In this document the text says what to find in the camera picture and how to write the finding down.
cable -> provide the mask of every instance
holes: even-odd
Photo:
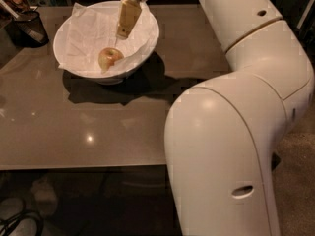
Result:
[[[26,209],[25,201],[23,202],[22,211],[14,214],[8,219],[0,218],[0,236],[9,236],[19,226],[20,222],[25,219],[32,219],[36,223],[36,234],[34,236],[41,236],[43,231],[44,221],[37,210]]]

